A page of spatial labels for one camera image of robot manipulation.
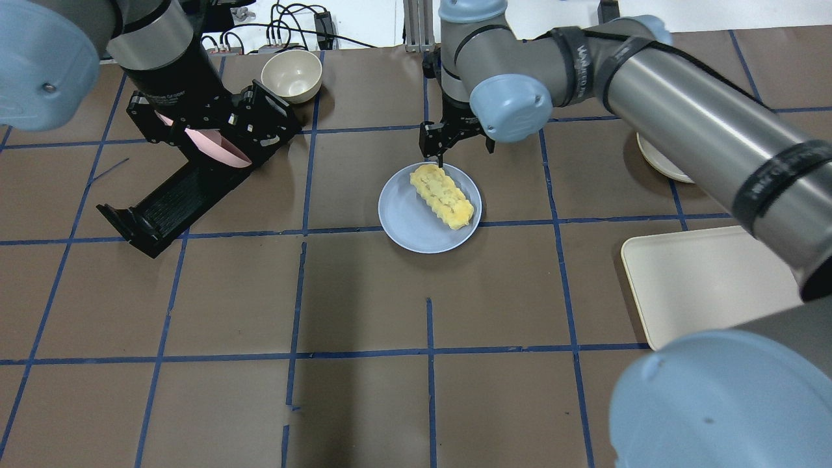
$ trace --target round plate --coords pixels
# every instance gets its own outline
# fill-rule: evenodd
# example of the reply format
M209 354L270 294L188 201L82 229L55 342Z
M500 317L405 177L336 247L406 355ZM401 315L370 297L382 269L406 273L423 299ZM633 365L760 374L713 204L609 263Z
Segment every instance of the round plate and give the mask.
M477 229L483 214L483 199L471 177L450 164L442 168L463 191L473 205L473 216L467 226L456 231L444 224L428 204L410 185L410 173L423 164L420 162L396 172L384 184L379 197L379 219L384 232L400 246L417 253L440 253L449 251L465 242Z
M676 167L676 164L673 164L670 159L665 157L665 155L661 154L659 150L642 137L640 133L636 134L636 140L638 141L639 149L641 149L641 154L643 154L647 162L653 166L653 169L656 169L658 172L661 172L674 181L689 184L693 183L687 174L682 172L680 168Z

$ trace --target metal post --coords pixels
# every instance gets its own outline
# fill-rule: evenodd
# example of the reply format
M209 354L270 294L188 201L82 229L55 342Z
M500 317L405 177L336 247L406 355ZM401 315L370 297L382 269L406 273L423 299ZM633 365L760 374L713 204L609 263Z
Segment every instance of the metal post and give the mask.
M432 51L433 0L404 0L404 50Z

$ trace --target yellow corn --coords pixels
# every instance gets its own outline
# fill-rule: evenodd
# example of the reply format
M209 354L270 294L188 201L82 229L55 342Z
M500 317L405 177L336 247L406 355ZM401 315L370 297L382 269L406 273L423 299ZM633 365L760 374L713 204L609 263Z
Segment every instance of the yellow corn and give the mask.
M434 164L423 164L410 174L410 185L428 203L436 216L451 229L467 226L473 205L445 171Z

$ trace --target plate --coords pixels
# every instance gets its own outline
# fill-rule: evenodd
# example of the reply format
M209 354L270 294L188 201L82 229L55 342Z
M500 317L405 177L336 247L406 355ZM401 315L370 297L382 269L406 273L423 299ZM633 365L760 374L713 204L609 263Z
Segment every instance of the plate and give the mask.
M738 226L633 237L622 260L654 350L802 304L789 266Z
M379 197L379 219L384 232L400 246L417 253L449 251L465 242L477 229L483 214L483 199L479 189L465 172L450 164L442 168L457 184L459 190L473 205L473 216L467 226L456 231L444 224L428 204L410 185L410 173L423 164L419 162L396 172L384 184Z
M636 134L636 140L638 141L638 148L641 150L641 154L644 155L644 159L647 160L647 163L653 166L653 169L656 169L665 177L669 177L674 181L689 184L694 183L693 180L687 176L687 174L682 172L680 168L676 167L676 164L673 164L665 155L661 154L659 150L657 150L652 143L642 137L640 133Z

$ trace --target brown surface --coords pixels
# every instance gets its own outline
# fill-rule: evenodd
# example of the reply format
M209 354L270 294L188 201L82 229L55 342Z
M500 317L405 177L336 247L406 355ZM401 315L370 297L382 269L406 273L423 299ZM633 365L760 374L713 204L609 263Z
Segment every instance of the brown surface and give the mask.
M97 150L98 146L3 150L0 240L69 237Z
M425 356L297 366L287 466L430 466Z
M0 359L26 359L66 246L0 247Z
M814 44L829 42L828 31L737 33L766 101L829 106L822 73L829 67L821 57L828 47ZM798 57L782 57L780 35L813 44ZM675 38L749 88L727 32ZM268 59L227 58L224 83L239 91ZM416 129L384 130L423 120L420 62L401 47L326 52L318 126L314 102L297 109L307 133L193 225L181 269L181 241L151 260L125 242L88 239L116 235L97 203L135 204L184 162L168 147L114 142L140 138L124 113L127 83L95 175L129 160L90 187L0 467L134 466L153 361L165 337L141 454L145 467L281 466L284 425L289 468L430 466L430 343L438 353L440 466L586 468L572 345L632 348L645 340L619 250L627 238L681 229L671 184L644 162L623 121L554 122L543 133L557 214L583 218L560 224L560 244L538 135L498 144L493 155L482 138L448 152L446 161L477 183L487 222L451 252L414 254L377 228L327 232L376 227L384 183L421 161ZM785 77L784 69L814 76ZM18 244L69 237L120 79L117 68L105 67L67 129L12 131L9 139L49 147L5 148L0 155L0 428L67 248L60 241ZM784 89L793 85L804 88L799 96ZM434 121L441 111L437 91L428 82ZM590 101L555 115L604 111ZM832 138L832 112L781 116ZM356 127L373 131L339 130ZM93 144L55 146L66 141ZM697 187L676 189L684 213L722 212ZM305 208L316 230L306 236ZM643 221L656 215L670 219ZM607 217L616 220L588 219ZM690 229L734 223L687 220ZM277 235L286 230L292 232ZM564 279L577 343L570 341ZM538 347L518 352L521 346ZM614 460L607 439L612 386L644 354L608 347L579 353L598 468ZM384 356L391 353L404 356ZM144 362L102 364L119 360Z
M440 466L586 466L570 353L436 357Z
M618 377L636 359L649 351L584 351L581 353L583 390L592 437L595 466L615 466L616 452L610 444L610 399Z
M166 363L141 466L280 466L285 361Z
M152 364L33 367L0 466L133 466L152 374Z

